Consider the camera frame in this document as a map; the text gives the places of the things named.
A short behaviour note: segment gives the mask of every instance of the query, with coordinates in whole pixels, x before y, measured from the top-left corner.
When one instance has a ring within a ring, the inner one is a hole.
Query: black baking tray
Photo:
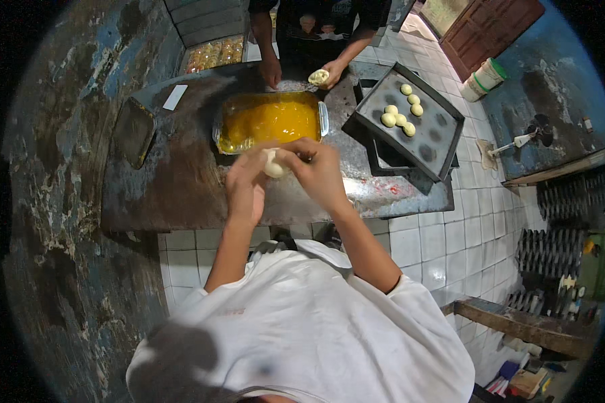
[[[410,113],[406,96],[399,91],[402,84],[411,84],[424,108],[424,115]],[[417,128],[414,137],[407,137],[399,127],[387,128],[380,122],[383,108],[395,104],[399,113]],[[355,118],[378,139],[392,146],[404,158],[420,168],[433,181],[448,176],[455,157],[457,142],[464,126],[464,116],[442,94],[417,74],[395,63],[356,107]]]
[[[363,100],[363,94],[365,93],[364,88],[372,88],[377,82],[378,80],[359,80],[354,86],[356,102],[361,102]],[[422,172],[417,166],[405,159],[389,144],[372,135],[367,128],[357,122],[356,119],[350,117],[342,129],[365,147],[368,153],[370,172],[373,176],[415,175],[418,172]],[[450,171],[452,171],[453,168],[459,168],[457,154],[453,157]]]

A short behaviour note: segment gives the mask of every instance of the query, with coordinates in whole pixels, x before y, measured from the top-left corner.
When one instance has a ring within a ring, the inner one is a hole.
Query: white t-shirt
[[[468,402],[472,361],[424,286],[402,275],[383,294],[341,276],[345,254],[296,243],[153,330],[126,374],[135,401]]]

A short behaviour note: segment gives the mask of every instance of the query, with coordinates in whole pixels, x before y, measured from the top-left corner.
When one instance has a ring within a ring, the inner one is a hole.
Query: dough ball
[[[323,69],[318,69],[309,75],[307,80],[313,85],[323,85],[330,78],[330,72]]]
[[[381,116],[381,123],[386,127],[393,127],[396,124],[397,120],[394,117],[394,114],[383,114]]]
[[[412,124],[412,123],[410,123],[410,122],[406,122],[406,123],[404,123],[404,125],[403,125],[402,129],[403,129],[403,132],[404,132],[404,133],[406,134],[406,136],[408,136],[408,137],[412,137],[412,136],[414,136],[414,135],[415,135],[415,131],[416,131],[416,129],[415,129],[415,125],[413,125],[413,124]]]
[[[403,124],[408,121],[408,119],[406,119],[406,117],[401,114],[395,114],[394,120],[395,125],[397,126],[403,126]]]
[[[410,111],[412,112],[412,114],[414,116],[422,116],[423,115],[423,107],[419,104],[414,104],[412,105],[412,108],[410,108]]]
[[[408,95],[408,102],[410,102],[412,105],[414,105],[414,104],[420,104],[421,100],[419,99],[418,96],[412,94],[412,95]]]
[[[396,115],[397,113],[399,113],[399,110],[394,105],[388,105],[385,107],[385,113]]]
[[[266,154],[266,164],[263,168],[264,173],[272,178],[282,178],[287,174],[289,168],[280,165],[274,161],[277,148],[266,148],[262,152]]]
[[[412,93],[412,87],[407,84],[402,85],[401,93],[404,95],[410,95]]]

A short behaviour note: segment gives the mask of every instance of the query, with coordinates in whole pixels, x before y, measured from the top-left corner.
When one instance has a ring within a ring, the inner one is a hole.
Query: wooden door
[[[473,0],[439,43],[464,81],[484,60],[508,48],[544,12],[538,0]]]

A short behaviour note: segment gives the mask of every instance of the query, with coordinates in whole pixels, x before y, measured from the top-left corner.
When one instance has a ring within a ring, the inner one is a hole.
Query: hand
[[[330,72],[329,78],[327,78],[327,81],[325,81],[323,85],[321,85],[321,88],[323,90],[330,90],[332,87],[334,87],[336,83],[339,82],[340,75],[346,67],[347,65],[343,61],[338,59],[332,60],[329,63],[325,64],[323,67],[321,67],[321,69]]]
[[[280,60],[275,56],[275,53],[265,56],[260,62],[260,74],[262,74],[268,86],[275,90],[277,89],[276,87],[282,79],[282,69],[280,67]]]
[[[264,147],[255,147],[242,154],[226,175],[226,203],[228,222],[240,225],[258,225],[265,209],[265,184],[262,172],[266,163]]]
[[[325,211],[334,215],[352,207],[342,183],[338,150],[309,137],[301,137],[280,147],[276,158],[291,169],[307,194]],[[298,155],[311,161],[304,163]]]

